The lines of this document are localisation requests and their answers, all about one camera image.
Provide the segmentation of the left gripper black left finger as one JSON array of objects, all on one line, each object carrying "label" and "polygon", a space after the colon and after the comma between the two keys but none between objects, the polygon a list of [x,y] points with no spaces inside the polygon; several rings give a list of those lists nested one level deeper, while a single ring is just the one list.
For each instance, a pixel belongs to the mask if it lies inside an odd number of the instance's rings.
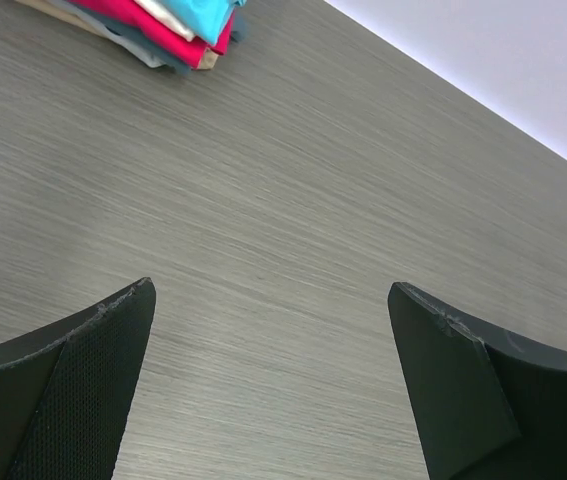
[{"label": "left gripper black left finger", "polygon": [[112,477],[155,306],[142,278],[0,343],[0,479]]}]

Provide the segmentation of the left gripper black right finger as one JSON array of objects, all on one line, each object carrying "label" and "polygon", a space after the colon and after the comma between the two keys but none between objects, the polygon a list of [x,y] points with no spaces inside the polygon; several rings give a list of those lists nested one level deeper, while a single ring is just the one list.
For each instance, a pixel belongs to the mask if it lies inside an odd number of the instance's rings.
[{"label": "left gripper black right finger", "polygon": [[396,282],[388,310],[432,479],[567,479],[567,351]]}]

